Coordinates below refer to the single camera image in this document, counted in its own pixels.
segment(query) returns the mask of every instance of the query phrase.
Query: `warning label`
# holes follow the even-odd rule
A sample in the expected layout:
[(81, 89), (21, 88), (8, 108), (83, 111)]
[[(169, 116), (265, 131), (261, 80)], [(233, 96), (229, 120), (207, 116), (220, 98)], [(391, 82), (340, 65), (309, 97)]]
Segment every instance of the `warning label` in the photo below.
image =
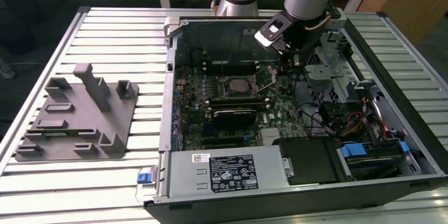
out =
[(211, 157), (209, 171), (215, 193), (259, 189), (252, 155)]

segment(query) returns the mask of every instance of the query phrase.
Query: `blue latch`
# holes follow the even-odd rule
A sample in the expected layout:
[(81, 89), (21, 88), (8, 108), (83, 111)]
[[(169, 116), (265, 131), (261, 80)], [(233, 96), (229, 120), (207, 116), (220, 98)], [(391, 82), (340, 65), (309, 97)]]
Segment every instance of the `blue latch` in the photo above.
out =
[(367, 155), (363, 144), (345, 144), (341, 152), (344, 157)]
[(139, 173), (137, 184), (149, 184), (149, 183), (152, 183), (152, 173)]
[(405, 143), (405, 141), (400, 142), (400, 147), (401, 147), (401, 150), (403, 150), (403, 152), (405, 154), (409, 153), (411, 149), (409, 149), (408, 144)]

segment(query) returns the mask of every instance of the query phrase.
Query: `blue clip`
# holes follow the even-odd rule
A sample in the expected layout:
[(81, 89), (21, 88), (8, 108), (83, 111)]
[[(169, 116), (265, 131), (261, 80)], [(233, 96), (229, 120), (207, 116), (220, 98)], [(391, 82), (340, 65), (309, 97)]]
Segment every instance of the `blue clip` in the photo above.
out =
[(149, 183), (152, 183), (152, 173), (139, 173), (137, 184), (149, 184)]
[(252, 133), (251, 135), (245, 135), (245, 136), (243, 136), (243, 140), (244, 140), (244, 142), (248, 142), (249, 139), (251, 139), (253, 136), (255, 136), (253, 133)]
[(363, 144), (345, 144), (341, 152), (344, 157), (367, 155)]
[(401, 147), (401, 150), (403, 150), (403, 152), (405, 154), (409, 153), (411, 149), (409, 149), (408, 144), (405, 143), (405, 141), (400, 142), (400, 147)]

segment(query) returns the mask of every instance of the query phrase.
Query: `slotted aluminum surface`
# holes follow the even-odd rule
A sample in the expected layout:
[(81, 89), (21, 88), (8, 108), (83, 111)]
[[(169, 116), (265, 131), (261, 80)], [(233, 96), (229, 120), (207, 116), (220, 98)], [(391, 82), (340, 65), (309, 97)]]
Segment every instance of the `slotted aluminum surface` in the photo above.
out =
[[(271, 16), (273, 12), (260, 14)], [(212, 16), (213, 13), (200, 9), (92, 8), (88, 14), (77, 15), (73, 32), (68, 33), (55, 53), (55, 66), (48, 67), (49, 76), (64, 76), (71, 83), (77, 83), (79, 79), (71, 74), (73, 65), (91, 62), (95, 75), (108, 82), (124, 79), (139, 84), (127, 145), (129, 152), (124, 158), (109, 161), (16, 162), (13, 150), (47, 96), (39, 89), (23, 120), (15, 121), (17, 130), (5, 152), (9, 156), (0, 163), (0, 171), (4, 169), (0, 177), (0, 223), (159, 223), (135, 199), (135, 186), (139, 169), (159, 163), (167, 53), (163, 22), (165, 16)], [(383, 63), (392, 63), (387, 68), (429, 126), (440, 132), (440, 140), (448, 144), (448, 138), (444, 138), (448, 118), (445, 89), (435, 81), (437, 78), (428, 71), (428, 65), (400, 45), (400, 39), (376, 15), (356, 14), (351, 17)], [(145, 190), (147, 194), (155, 193), (153, 188)], [(448, 220), (447, 205), (448, 188), (440, 188), (412, 194), (383, 207), (253, 223), (315, 223), (323, 219), (331, 223), (444, 223)]]

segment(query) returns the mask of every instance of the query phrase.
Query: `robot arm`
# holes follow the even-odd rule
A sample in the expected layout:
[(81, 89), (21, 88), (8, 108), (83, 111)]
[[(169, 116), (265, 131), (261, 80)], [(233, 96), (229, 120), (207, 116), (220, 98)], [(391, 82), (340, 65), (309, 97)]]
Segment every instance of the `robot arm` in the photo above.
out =
[[(256, 40), (264, 48), (273, 48), (280, 55), (296, 54), (305, 43), (305, 33), (316, 31), (329, 20), (325, 14), (328, 0), (285, 0), (285, 10), (277, 13), (256, 33)], [(291, 40), (288, 31), (293, 30)]]
[[(285, 9), (272, 17), (256, 33), (259, 44), (280, 54), (281, 66), (291, 65), (292, 56), (308, 52), (319, 41), (324, 24), (331, 19), (325, 13), (328, 1), (285, 0)], [(256, 16), (256, 0), (221, 0), (217, 15)]]

